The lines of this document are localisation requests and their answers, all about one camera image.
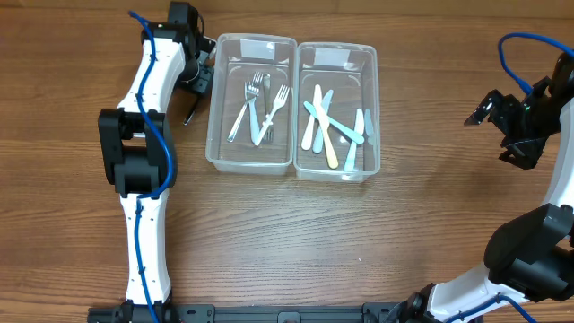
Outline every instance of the fork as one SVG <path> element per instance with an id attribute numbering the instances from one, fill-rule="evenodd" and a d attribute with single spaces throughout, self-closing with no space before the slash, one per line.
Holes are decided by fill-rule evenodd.
<path id="1" fill-rule="evenodd" d="M 259 84 L 261 84 L 262 78 L 263 78 L 263 75 L 261 74 L 261 72 L 255 72 L 255 74 L 253 75 L 252 83 L 256 87 L 258 87 Z M 245 109 L 248 106 L 248 85 L 249 85 L 249 82 L 245 82 L 245 88 L 244 88 L 245 103 L 243 104 L 241 111 L 237 115 L 237 118 L 235 119 L 235 122 L 233 123 L 233 127 L 231 127 L 230 135 L 227 137 L 227 141 L 230 143 L 232 143 L 233 140 L 235 140 L 235 136 L 237 135 L 237 132 L 239 130 L 239 125 L 241 124 L 241 120 L 243 119 L 243 116 L 245 115 Z"/>
<path id="2" fill-rule="evenodd" d="M 285 103 L 287 102 L 288 98 L 289 98 L 289 87 L 286 85 L 281 85 L 281 88 L 279 88 L 277 96 L 273 101 L 273 109 L 271 110 L 271 113 L 269 113 L 269 115 L 267 116 L 267 119 L 263 122 L 263 128 L 261 129 L 261 131 L 259 131 L 259 137 L 255 141 L 256 146 L 259 146 L 259 144 L 261 144 L 261 140 L 263 140 L 263 136 L 267 132 L 267 128 L 269 128 L 269 126 L 273 124 L 272 122 L 273 116 L 280 108 L 285 106 Z"/>
<path id="3" fill-rule="evenodd" d="M 246 94 L 246 100 L 249 103 L 249 128 L 251 129 L 251 141 L 253 144 L 257 140 L 259 135 L 259 121 L 257 120 L 257 111 L 255 109 L 255 100 L 259 96 L 259 86 L 263 80 L 263 73 L 255 72 L 253 75 L 253 82 L 248 84 L 248 91 Z"/>
<path id="4" fill-rule="evenodd" d="M 265 73 L 263 75 L 263 100 L 265 100 L 265 117 L 269 115 L 269 109 L 271 108 L 271 75 Z M 263 135 L 262 144 L 271 144 L 273 142 L 273 123 L 269 125 L 267 131 Z"/>

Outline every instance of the transparent storage box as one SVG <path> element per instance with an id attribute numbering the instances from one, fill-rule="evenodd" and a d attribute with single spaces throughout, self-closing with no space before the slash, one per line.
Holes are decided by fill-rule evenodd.
<path id="1" fill-rule="evenodd" d="M 294 39 L 256 35 L 222 34 L 217 40 L 215 75 L 205 156 L 219 171 L 251 174 L 284 174 L 293 159 L 294 93 L 297 86 L 297 42 Z M 245 102 L 245 81 L 255 72 L 269 74 L 271 102 L 281 85 L 290 88 L 288 100 L 273 118 L 274 138 L 255 146 L 251 140 L 249 107 L 232 142 L 228 136 Z M 265 120 L 263 85 L 256 100 L 261 128 Z"/>
<path id="2" fill-rule="evenodd" d="M 299 97 L 297 117 L 293 123 L 296 135 L 294 166 L 300 179 L 362 182 L 380 169 L 380 132 L 378 103 L 377 51 L 370 46 L 342 43 L 302 43 L 298 47 Z M 301 140 L 309 121 L 304 101 L 313 102 L 316 84 L 322 95 L 333 90 L 327 115 L 350 129 L 360 109 L 364 118 L 363 144 L 357 144 L 354 167 L 344 171 L 351 140 L 331 125 L 328 134 L 339 166 L 327 165 L 326 149 L 320 153 L 303 150 Z M 319 123 L 314 121 L 312 140 Z"/>

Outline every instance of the wood grain surface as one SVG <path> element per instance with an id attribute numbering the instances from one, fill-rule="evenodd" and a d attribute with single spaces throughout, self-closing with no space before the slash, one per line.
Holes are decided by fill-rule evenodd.
<path id="1" fill-rule="evenodd" d="M 164 11 L 141 12 L 163 20 Z M 518 86 L 498 38 L 536 31 L 574 43 L 568 20 L 354 14 L 208 13 L 206 34 L 282 35 L 378 51 L 382 161 L 361 185 L 218 173 L 205 158 L 209 102 L 177 92 L 170 123 L 178 181 L 167 257 L 178 303 L 360 305 L 402 301 L 478 264 L 493 231 L 540 205 L 559 137 L 535 170 L 497 159 L 493 125 L 462 127 L 483 96 Z M 124 97 L 141 58 L 123 11 L 0 10 L 0 321 L 83 322 L 115 306 L 127 282 L 126 226 L 104 176 L 97 117 Z M 559 52 L 507 45 L 535 82 Z M 526 306 L 573 321 L 574 302 Z M 512 309 L 488 322 L 522 322 Z"/>

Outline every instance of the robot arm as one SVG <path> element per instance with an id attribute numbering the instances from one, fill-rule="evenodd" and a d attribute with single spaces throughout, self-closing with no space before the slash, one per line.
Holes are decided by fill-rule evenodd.
<path id="1" fill-rule="evenodd" d="M 134 82 L 126 97 L 115 110 L 100 113 L 99 128 L 106 175 L 110 184 L 120 194 L 120 203 L 126 215 L 129 280 L 126 301 L 132 305 L 145 305 L 140 270 L 145 270 L 146 282 L 152 303 L 169 302 L 171 285 L 165 260 L 165 210 L 169 190 L 157 198 L 141 199 L 143 210 L 138 226 L 139 246 L 144 268 L 138 266 L 135 252 L 135 220 L 137 197 L 149 194 L 166 180 L 167 160 L 158 138 L 145 124 L 138 107 L 138 96 L 143 110 L 162 133 L 175 161 L 175 147 L 171 138 L 166 113 L 174 87 L 186 91 L 207 94 L 213 79 L 213 68 L 203 64 L 214 42 L 203 39 L 197 28 L 198 13 L 187 3 L 172 3 L 168 22 L 148 22 L 153 39 L 142 32 L 143 56 Z M 152 41 L 155 45 L 153 69 L 147 77 L 143 92 L 140 84 L 152 59 Z M 133 137 L 145 138 L 145 147 L 124 146 L 122 140 Z M 169 183 L 172 187 L 175 176 Z"/>
<path id="2" fill-rule="evenodd" d="M 413 294 L 403 305 L 401 322 L 469 321 L 508 305 L 500 296 L 522 303 L 574 295 L 574 253 L 557 247 L 574 233 L 573 74 L 572 58 L 562 55 L 552 79 L 536 84 L 523 102 L 494 90 L 465 122 L 479 125 L 490 114 L 489 121 L 506 135 L 501 146 L 508 151 L 500 158 L 523 169 L 533 168 L 548 136 L 561 131 L 552 182 L 542 206 L 492 235 L 481 264 Z M 550 98 L 544 94 L 547 87 Z"/>

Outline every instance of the white label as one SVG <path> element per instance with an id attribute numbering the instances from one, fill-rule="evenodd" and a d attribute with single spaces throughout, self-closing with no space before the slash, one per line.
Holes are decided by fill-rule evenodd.
<path id="1" fill-rule="evenodd" d="M 270 41 L 242 39 L 241 56 L 246 58 L 275 59 L 275 43 Z"/>
<path id="2" fill-rule="evenodd" d="M 349 49 L 317 48 L 313 65 L 344 67 L 350 53 Z"/>

